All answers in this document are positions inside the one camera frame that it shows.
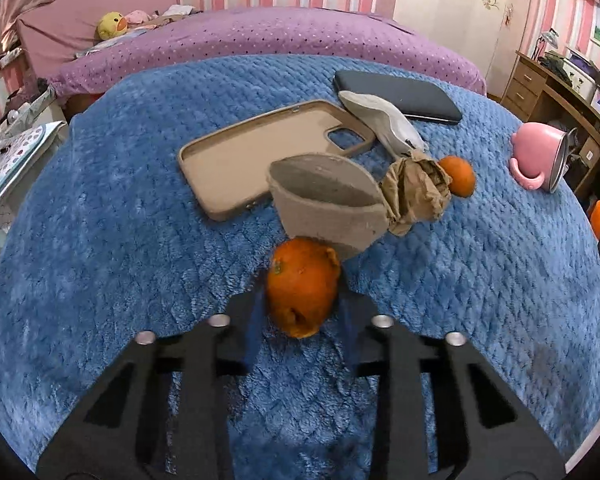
brown paper bag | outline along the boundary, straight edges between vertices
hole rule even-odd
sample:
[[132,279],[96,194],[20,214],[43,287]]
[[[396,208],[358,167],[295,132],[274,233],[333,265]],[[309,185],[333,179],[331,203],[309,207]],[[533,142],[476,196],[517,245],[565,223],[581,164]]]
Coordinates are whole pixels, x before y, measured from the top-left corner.
[[389,231],[407,234],[416,222],[438,220],[451,200],[451,177],[429,155],[412,150],[396,160],[380,184]]

bed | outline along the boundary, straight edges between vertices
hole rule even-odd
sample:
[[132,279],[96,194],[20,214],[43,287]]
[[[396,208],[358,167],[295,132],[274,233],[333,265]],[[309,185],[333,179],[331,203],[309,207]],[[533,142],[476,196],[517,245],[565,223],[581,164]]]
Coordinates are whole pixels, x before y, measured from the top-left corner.
[[[339,69],[443,88],[462,122],[415,125],[434,156],[463,156],[477,173],[475,194],[441,220],[347,261],[350,286],[414,332],[467,334],[565,460],[581,444],[600,417],[600,260],[564,182],[549,195],[510,177],[520,122],[476,92],[387,65],[229,56],[115,85],[74,118],[20,209],[0,256],[0,430],[29,466],[135,332],[166,336],[221,312],[285,238],[269,203],[207,219],[178,149],[275,108],[337,103]],[[356,160],[377,179],[390,163],[379,145]],[[263,338],[253,374],[227,386],[236,478],[366,478],[377,384],[350,377],[336,321],[307,340],[271,326]]]
[[393,20],[327,9],[258,7],[190,16],[102,52],[93,46],[98,20],[110,10],[162,13],[175,0],[57,0],[26,12],[18,34],[38,77],[58,97],[101,94],[123,77],[159,66],[237,54],[315,54],[382,62],[485,94],[473,63]]

pink cup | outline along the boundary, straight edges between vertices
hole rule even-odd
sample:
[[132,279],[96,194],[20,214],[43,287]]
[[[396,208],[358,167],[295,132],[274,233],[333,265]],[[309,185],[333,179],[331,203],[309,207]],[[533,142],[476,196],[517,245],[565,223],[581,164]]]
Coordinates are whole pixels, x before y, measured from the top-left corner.
[[513,157],[509,171],[525,189],[552,193],[558,187],[567,161],[567,135],[542,123],[525,123],[511,136]]

patterned pillow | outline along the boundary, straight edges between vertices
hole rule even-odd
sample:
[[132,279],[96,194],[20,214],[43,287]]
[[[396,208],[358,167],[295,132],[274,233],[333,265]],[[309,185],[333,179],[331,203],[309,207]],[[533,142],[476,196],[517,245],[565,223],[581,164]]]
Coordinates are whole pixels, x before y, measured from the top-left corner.
[[45,124],[10,139],[7,152],[0,154],[0,195],[38,148],[64,124],[62,121]]

yellow duck plush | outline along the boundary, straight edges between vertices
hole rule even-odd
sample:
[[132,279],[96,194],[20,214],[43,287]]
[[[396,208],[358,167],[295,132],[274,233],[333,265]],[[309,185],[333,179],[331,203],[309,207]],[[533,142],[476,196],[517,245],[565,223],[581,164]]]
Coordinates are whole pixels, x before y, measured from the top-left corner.
[[122,36],[127,31],[126,18],[119,12],[108,12],[98,23],[98,36],[101,40],[110,40]]

